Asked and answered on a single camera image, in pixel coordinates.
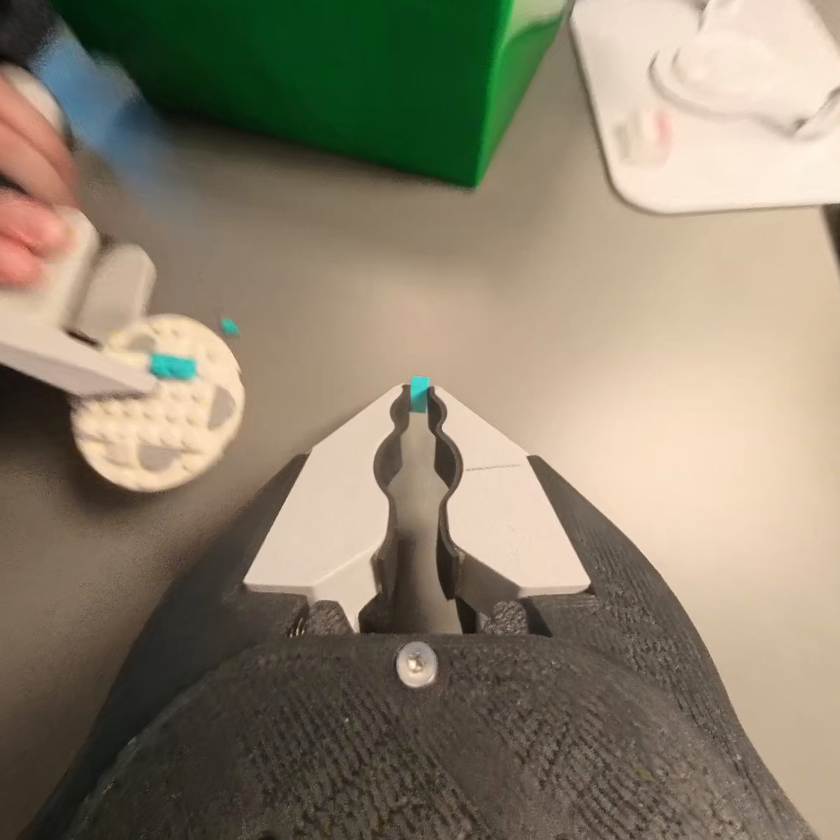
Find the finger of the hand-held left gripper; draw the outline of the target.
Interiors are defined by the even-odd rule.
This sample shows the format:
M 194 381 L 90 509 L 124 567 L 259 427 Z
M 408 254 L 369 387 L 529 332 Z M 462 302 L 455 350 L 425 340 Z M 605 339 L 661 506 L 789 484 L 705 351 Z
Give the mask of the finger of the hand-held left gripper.
M 144 319 L 155 278 L 141 247 L 94 246 L 52 266 L 42 287 L 2 290 L 2 365 L 73 396 L 147 395 L 153 376 L 103 345 Z

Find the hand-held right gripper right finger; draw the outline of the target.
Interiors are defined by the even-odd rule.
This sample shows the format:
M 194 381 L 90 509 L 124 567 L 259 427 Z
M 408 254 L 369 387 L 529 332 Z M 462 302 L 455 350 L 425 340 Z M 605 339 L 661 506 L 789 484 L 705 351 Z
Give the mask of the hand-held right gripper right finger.
M 445 596 L 489 615 L 500 602 L 577 595 L 591 585 L 528 452 L 436 386 L 427 393 Z

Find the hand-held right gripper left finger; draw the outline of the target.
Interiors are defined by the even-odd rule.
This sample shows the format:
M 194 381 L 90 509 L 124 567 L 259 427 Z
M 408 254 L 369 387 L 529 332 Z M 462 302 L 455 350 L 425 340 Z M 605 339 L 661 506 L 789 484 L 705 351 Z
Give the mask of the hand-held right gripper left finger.
M 396 507 L 410 397 L 399 384 L 308 453 L 243 580 L 256 593 L 333 602 L 353 632 L 368 632 L 370 604 L 392 595 Z

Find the round white lego plate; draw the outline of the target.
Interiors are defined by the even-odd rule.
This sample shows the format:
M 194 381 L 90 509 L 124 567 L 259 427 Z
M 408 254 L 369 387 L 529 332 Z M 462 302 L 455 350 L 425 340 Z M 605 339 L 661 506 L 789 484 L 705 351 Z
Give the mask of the round white lego plate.
M 72 400 L 73 438 L 93 470 L 123 489 L 151 493 L 182 486 L 222 458 L 245 410 L 241 370 L 223 338 L 194 319 L 158 314 L 113 333 L 103 349 L 147 372 L 151 353 L 194 358 L 198 376 L 153 376 L 148 395 Z

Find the person's left forearm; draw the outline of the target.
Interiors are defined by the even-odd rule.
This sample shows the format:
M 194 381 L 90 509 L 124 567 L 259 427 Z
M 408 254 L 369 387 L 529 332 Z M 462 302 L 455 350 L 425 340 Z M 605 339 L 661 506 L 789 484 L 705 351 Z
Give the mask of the person's left forearm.
M 1 1 L 1 61 L 30 68 L 55 39 L 60 18 L 48 1 Z

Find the person's left hand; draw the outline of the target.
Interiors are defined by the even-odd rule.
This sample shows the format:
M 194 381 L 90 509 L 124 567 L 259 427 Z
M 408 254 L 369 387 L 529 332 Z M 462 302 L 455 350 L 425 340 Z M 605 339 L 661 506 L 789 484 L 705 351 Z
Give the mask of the person's left hand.
M 2 189 L 1 284 L 39 282 L 68 245 L 62 208 L 78 207 L 77 166 L 60 134 L 8 79 L 1 79 L 1 170 L 18 190 Z

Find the green plastic bin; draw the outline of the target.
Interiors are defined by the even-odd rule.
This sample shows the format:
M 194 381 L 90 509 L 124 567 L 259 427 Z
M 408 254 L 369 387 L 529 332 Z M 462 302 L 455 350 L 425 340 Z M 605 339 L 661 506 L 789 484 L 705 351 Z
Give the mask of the green plastic bin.
M 475 187 L 573 2 L 52 5 L 162 110 Z

